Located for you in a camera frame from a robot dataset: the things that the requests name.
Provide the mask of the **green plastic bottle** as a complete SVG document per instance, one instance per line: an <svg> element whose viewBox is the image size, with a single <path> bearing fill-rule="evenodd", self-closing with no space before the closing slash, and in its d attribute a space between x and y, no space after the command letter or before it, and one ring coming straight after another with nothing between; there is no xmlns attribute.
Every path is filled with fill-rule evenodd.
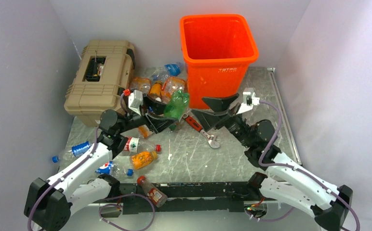
<svg viewBox="0 0 372 231"><path fill-rule="evenodd" d="M184 114L184 111L188 108L190 102L190 95L183 90L175 91L170 101L167 103L164 109L164 117L175 118L177 121L169 126L171 131L174 131L179 124L179 121Z"/></svg>

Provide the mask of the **red label bottle red cap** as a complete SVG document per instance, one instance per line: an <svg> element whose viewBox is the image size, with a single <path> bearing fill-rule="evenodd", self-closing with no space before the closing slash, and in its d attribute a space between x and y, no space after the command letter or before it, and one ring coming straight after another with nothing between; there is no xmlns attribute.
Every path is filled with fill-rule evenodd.
<svg viewBox="0 0 372 231"><path fill-rule="evenodd" d="M123 150L130 153L151 151L156 151L157 153L159 153L161 151L161 145L155 144L154 142L143 138L129 137Z"/></svg>

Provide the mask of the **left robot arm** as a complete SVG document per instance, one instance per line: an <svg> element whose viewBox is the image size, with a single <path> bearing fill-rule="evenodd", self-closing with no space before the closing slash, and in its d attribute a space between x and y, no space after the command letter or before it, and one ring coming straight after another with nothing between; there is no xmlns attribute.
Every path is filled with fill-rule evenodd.
<svg viewBox="0 0 372 231"><path fill-rule="evenodd" d="M24 208L29 231L35 227L41 231L58 231L71 215L88 204L100 199L116 201L120 196L120 182L113 176L103 174L86 186L81 183L124 150L128 138L122 133L142 125L160 133L177 121L162 117L165 104L147 95L131 93L128 102L128 113L113 109L101 113L95 140L87 152L47 180L37 178L31 183Z"/></svg>

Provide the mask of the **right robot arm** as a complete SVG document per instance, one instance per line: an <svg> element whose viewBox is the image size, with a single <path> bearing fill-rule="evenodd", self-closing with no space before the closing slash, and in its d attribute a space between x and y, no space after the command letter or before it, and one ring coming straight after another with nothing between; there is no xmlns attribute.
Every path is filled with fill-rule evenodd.
<svg viewBox="0 0 372 231"><path fill-rule="evenodd" d="M242 146L248 161L262 172L256 172L247 184L250 198L261 197L286 203L310 215L324 230L342 231L351 213L360 229L360 222L351 207L353 191L346 185L336 186L300 166L275 145L280 125L263 119L249 125L243 113L264 101L245 91L243 102L230 107L237 95L226 98L205 97L209 110L192 110L205 131L226 128Z"/></svg>

